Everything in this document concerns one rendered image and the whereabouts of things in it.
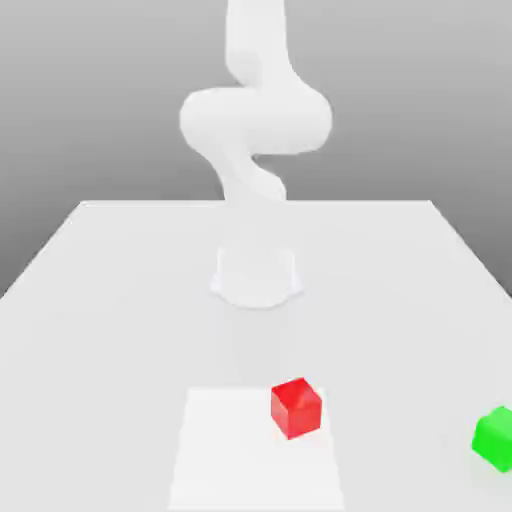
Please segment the small green cube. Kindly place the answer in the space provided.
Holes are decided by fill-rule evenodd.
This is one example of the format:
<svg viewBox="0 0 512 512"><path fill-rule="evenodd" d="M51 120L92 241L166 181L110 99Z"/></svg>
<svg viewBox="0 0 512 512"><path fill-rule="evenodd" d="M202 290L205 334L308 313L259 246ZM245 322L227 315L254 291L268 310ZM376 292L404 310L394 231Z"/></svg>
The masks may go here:
<svg viewBox="0 0 512 512"><path fill-rule="evenodd" d="M502 473L512 470L512 410L499 406L476 424L471 448Z"/></svg>

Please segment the small red cube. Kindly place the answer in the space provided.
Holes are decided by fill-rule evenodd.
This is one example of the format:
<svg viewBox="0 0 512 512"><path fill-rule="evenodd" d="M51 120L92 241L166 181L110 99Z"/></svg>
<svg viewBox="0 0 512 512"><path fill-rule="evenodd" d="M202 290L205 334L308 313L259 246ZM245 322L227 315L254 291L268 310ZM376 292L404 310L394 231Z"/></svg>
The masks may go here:
<svg viewBox="0 0 512 512"><path fill-rule="evenodd" d="M320 395L303 377L271 388L271 417L288 440L318 430L322 406Z"/></svg>

